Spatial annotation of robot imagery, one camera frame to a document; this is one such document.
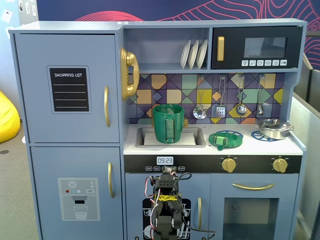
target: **play kitchen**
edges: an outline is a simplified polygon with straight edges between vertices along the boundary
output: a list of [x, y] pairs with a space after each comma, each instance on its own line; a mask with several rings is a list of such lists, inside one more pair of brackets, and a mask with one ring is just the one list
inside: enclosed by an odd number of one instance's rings
[[306, 27], [11, 30], [39, 238], [292, 240], [306, 148], [290, 109]]

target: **gold telephone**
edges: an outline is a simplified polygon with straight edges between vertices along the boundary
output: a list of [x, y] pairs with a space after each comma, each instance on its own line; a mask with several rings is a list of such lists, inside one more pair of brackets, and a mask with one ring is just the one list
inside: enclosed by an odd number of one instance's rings
[[[133, 66], [133, 83], [128, 83], [128, 66]], [[137, 57], [132, 53], [121, 48], [121, 87], [122, 87], [122, 100], [134, 95], [139, 85], [139, 65]]]

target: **tiled backsplash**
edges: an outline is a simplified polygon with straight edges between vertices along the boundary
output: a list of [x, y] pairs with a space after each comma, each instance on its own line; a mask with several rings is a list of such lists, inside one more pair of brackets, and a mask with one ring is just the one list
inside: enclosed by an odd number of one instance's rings
[[[128, 99], [129, 117], [131, 124], [150, 124], [152, 109], [159, 104], [177, 104], [184, 108], [184, 117], [190, 124], [254, 124], [257, 118], [259, 74], [246, 73], [243, 104], [247, 108], [244, 116], [236, 112], [239, 104], [239, 84], [242, 82], [239, 74], [224, 74], [225, 93], [223, 105], [226, 107], [224, 118], [216, 118], [216, 107], [220, 104], [219, 80], [221, 74], [149, 74], [140, 75], [140, 82], [136, 94]], [[264, 115], [258, 119], [279, 118], [283, 96], [284, 73], [267, 73], [265, 81], [260, 81]], [[196, 119], [193, 115], [194, 107], [200, 103], [208, 109], [207, 117]], [[221, 81], [221, 94], [224, 91]]]

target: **stove knob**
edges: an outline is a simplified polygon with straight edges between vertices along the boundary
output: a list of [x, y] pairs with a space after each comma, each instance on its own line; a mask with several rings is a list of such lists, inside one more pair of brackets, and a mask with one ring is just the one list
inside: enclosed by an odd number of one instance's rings
[[277, 158], [272, 163], [273, 169], [277, 172], [284, 173], [288, 167], [288, 163], [283, 158]]
[[225, 158], [222, 161], [222, 168], [226, 170], [228, 173], [232, 173], [236, 168], [236, 162], [231, 157]]

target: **green pitcher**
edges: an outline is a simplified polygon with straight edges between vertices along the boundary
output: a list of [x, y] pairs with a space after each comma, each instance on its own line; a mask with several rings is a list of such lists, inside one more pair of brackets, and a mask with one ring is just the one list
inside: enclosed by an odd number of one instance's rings
[[153, 109], [152, 114], [156, 139], [163, 144], [178, 142], [184, 127], [184, 108], [175, 104], [161, 104]]

